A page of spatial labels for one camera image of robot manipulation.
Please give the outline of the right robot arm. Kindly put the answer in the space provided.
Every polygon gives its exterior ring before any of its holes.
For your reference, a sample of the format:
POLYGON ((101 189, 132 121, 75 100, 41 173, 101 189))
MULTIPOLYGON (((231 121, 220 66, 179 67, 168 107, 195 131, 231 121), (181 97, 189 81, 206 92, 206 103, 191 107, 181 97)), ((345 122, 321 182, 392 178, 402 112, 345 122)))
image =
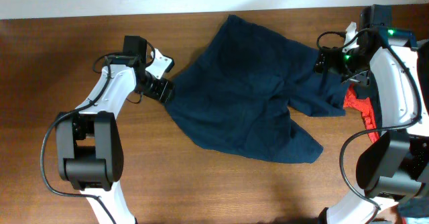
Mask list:
POLYGON ((341 47, 319 48, 315 72, 377 83, 382 118, 380 138, 358 159, 356 184, 321 212, 321 223, 372 223, 390 207, 428 196, 428 74, 414 33, 393 27, 391 14, 388 5, 368 6, 341 32, 341 47))

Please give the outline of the dark teal shorts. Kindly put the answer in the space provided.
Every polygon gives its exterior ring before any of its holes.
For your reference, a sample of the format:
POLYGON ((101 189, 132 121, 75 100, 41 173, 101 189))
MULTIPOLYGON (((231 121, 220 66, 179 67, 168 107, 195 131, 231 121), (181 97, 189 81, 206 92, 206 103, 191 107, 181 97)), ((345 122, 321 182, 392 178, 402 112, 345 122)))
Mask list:
POLYGON ((322 146, 290 116, 340 117, 348 86, 318 74, 318 51, 236 15, 174 79, 166 111, 199 147, 283 164, 313 163, 322 146))

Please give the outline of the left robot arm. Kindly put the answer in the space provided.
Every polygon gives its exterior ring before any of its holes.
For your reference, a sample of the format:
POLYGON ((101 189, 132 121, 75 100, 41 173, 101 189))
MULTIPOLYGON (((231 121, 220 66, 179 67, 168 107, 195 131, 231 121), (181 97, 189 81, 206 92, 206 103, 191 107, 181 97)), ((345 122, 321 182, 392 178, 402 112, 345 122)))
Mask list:
POLYGON ((131 93, 166 103, 174 84, 164 75, 174 59, 163 55, 140 36, 125 36, 121 52, 108 53, 100 78, 89 96, 54 122, 58 171, 85 198, 99 223, 136 223, 129 210, 120 178, 124 155, 117 118, 131 93))

